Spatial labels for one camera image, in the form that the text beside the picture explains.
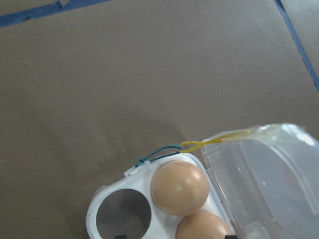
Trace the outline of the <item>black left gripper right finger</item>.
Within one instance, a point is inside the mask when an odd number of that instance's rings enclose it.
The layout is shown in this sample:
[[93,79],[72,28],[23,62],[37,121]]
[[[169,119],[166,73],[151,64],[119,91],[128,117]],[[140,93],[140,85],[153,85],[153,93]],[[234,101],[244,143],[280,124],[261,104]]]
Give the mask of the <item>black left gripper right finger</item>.
[[225,235],[225,239],[236,239],[236,235]]

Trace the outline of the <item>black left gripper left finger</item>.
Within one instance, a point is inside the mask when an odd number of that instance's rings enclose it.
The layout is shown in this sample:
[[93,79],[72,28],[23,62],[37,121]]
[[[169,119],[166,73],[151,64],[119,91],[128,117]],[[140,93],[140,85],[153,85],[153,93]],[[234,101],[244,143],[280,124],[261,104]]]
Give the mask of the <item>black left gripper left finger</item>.
[[127,235],[117,235],[115,239],[127,239]]

